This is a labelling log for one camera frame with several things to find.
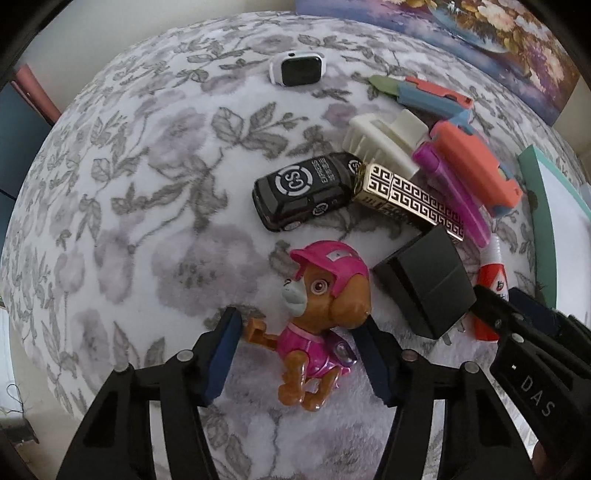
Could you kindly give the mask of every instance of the red and white bottle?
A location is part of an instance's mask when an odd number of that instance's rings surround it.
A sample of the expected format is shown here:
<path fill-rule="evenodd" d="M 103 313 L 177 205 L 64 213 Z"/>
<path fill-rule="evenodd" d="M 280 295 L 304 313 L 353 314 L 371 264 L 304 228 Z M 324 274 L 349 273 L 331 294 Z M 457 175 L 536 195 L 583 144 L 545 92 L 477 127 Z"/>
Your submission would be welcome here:
<path fill-rule="evenodd" d="M 509 301 L 507 274 L 501 257 L 501 240 L 495 234 L 491 236 L 491 243 L 480 252 L 480 270 L 477 283 Z M 474 336 L 477 340 L 488 342 L 496 342 L 499 339 L 495 331 L 477 317 L 474 318 Z"/>

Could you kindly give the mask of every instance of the pink toy outfit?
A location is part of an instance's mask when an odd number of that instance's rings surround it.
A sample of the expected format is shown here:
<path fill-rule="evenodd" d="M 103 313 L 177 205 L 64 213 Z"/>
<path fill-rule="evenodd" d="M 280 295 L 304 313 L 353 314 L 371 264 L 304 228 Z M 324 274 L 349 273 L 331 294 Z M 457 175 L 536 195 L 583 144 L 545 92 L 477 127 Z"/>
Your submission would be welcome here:
<path fill-rule="evenodd" d="M 339 340 L 345 341 L 334 332 L 329 332 L 329 335 L 333 337 L 331 340 L 336 340 L 336 342 Z M 301 350 L 308 355 L 307 378 L 321 378 L 334 367 L 342 367 L 341 375 L 347 375 L 351 372 L 351 369 L 337 358 L 324 336 L 308 333 L 290 322 L 279 335 L 277 353 L 281 359 L 284 359 L 288 353 L 294 350 Z"/>

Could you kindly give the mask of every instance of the flower painting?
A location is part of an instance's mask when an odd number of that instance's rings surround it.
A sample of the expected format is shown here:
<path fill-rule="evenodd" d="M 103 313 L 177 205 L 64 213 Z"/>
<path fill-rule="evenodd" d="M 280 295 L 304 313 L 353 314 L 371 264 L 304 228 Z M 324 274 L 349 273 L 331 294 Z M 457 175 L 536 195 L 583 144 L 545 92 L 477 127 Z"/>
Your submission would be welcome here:
<path fill-rule="evenodd" d="M 420 38 L 471 63 L 553 125 L 579 71 L 517 0 L 297 0 L 297 12 L 347 18 Z"/>

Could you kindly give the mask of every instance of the black toy car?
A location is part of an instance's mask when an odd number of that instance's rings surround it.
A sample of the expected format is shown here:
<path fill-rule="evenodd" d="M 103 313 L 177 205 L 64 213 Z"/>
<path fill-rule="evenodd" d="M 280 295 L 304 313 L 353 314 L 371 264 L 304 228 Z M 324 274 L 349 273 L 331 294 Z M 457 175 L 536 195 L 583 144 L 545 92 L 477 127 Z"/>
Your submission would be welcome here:
<path fill-rule="evenodd" d="M 258 179 L 252 199 L 271 232 L 290 231 L 315 216 L 348 205 L 361 160 L 347 152 L 295 163 Z"/>

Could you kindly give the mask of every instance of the toy dog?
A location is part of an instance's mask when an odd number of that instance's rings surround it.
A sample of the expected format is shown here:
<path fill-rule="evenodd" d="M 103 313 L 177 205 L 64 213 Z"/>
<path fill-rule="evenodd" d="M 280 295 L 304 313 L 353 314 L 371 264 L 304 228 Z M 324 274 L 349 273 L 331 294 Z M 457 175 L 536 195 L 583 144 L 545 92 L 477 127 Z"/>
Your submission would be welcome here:
<path fill-rule="evenodd" d="M 317 411 L 357 361 L 349 344 L 330 329 L 353 329 L 365 322 L 371 312 L 369 271 L 342 242 L 315 242 L 291 251 L 290 257 L 300 268 L 295 279 L 285 281 L 282 294 L 293 317 L 280 335 L 265 333 L 262 320 L 249 319 L 245 339 L 276 351 L 283 360 L 279 401 Z M 306 391 L 315 378 L 316 392 Z"/>

